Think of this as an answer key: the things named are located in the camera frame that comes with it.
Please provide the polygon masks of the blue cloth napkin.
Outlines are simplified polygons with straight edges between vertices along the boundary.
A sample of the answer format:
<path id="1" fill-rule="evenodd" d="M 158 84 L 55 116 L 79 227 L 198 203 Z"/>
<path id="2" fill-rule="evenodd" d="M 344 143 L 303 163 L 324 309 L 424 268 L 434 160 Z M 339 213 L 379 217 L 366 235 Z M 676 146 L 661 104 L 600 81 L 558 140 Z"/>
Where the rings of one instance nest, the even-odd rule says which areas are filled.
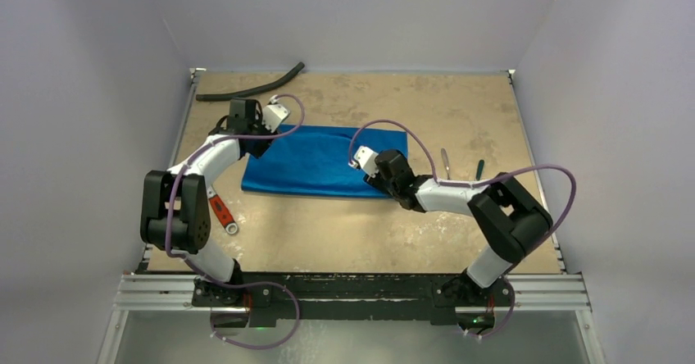
<path id="1" fill-rule="evenodd" d="M 334 198 L 386 198 L 348 165 L 356 127 L 304 125 L 250 157 L 241 189 L 246 192 Z"/>

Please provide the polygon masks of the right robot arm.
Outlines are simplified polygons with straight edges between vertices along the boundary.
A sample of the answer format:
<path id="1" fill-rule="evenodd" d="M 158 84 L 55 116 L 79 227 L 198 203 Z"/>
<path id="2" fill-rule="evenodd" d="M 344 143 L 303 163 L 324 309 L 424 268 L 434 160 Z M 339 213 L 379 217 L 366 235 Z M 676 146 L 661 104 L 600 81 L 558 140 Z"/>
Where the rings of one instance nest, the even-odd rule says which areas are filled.
<path id="1" fill-rule="evenodd" d="M 462 273 L 461 296 L 479 304 L 493 284 L 524 260 L 544 240 L 553 225 L 550 214 L 514 177 L 499 174 L 491 184 L 437 181 L 415 175 L 397 149 L 375 152 L 361 146 L 352 166 L 364 181 L 414 212 L 450 212 L 471 216 L 487 241 L 480 255 Z"/>

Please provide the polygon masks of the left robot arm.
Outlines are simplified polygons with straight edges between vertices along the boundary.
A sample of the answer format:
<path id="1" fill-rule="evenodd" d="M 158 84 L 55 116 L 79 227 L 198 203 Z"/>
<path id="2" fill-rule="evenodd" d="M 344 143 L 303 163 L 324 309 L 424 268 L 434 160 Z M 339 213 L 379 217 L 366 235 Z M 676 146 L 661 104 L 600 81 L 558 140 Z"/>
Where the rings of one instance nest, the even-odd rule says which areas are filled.
<path id="1" fill-rule="evenodd" d="M 186 262 L 214 283 L 212 294 L 223 305 L 242 300 L 244 283 L 238 261 L 211 238 L 210 210 L 223 204 L 213 184 L 235 162 L 262 156 L 289 115 L 277 102 L 262 106 L 255 99 L 234 99 L 228 114 L 189 157 L 165 171 L 145 175 L 142 241 Z"/>

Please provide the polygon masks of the silver fork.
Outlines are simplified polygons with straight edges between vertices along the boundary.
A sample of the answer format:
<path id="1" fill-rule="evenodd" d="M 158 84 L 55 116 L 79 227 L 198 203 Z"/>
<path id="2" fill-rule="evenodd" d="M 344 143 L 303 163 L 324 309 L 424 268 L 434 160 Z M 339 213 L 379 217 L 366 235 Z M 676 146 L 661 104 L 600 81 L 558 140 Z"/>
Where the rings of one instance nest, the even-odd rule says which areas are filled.
<path id="1" fill-rule="evenodd" d="M 441 149 L 440 149 L 440 155 L 441 155 L 441 158 L 442 158 L 442 161 L 443 161 L 443 166 L 444 166 L 444 170 L 445 170 L 446 180 L 450 180 L 450 179 L 451 179 L 451 164 L 450 164 L 450 161 L 449 161 L 449 157 L 448 157 L 447 150 L 446 150 L 445 148 L 441 148 Z"/>

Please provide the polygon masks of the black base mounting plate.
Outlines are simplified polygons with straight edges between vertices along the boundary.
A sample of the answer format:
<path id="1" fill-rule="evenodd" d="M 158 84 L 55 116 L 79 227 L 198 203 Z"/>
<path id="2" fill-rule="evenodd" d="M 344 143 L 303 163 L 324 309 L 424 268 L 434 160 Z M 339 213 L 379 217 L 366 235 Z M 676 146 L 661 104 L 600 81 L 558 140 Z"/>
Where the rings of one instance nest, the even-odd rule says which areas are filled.
<path id="1" fill-rule="evenodd" d="M 480 288 L 462 274 L 366 274 L 241 271 L 236 289 L 198 277 L 192 304 L 245 315 L 252 327 L 278 320 L 427 321 L 485 328 L 512 303 L 512 287 Z"/>

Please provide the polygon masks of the red handled wrench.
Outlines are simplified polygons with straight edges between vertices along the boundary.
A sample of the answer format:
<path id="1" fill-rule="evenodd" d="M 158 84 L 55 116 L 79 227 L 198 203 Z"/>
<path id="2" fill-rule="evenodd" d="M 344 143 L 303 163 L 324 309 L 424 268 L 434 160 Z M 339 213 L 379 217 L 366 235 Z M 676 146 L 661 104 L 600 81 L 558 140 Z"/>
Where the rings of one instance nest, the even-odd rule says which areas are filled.
<path id="1" fill-rule="evenodd" d="M 238 223 L 225 202 L 212 186 L 207 190 L 207 198 L 216 219 L 222 225 L 225 233 L 228 235 L 236 235 L 239 232 Z"/>

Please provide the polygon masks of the aluminium frame rail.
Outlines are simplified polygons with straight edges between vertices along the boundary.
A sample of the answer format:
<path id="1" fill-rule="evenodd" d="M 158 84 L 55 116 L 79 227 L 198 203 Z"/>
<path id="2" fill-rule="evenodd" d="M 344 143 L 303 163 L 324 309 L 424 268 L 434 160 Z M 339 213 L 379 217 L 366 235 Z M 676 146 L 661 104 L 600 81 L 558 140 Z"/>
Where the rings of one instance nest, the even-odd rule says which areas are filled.
<path id="1" fill-rule="evenodd" d="M 313 303 L 408 303 L 431 307 L 452 300 L 441 288 L 454 274 L 278 273 L 247 272 L 261 285 L 230 290 L 203 288 L 192 274 L 140 274 L 121 278 L 113 307 L 121 311 L 249 312 L 273 303 L 290 303 L 293 293 L 303 308 Z M 579 275 L 510 275 L 509 285 L 493 286 L 494 305 L 517 311 L 581 311 L 590 308 Z"/>

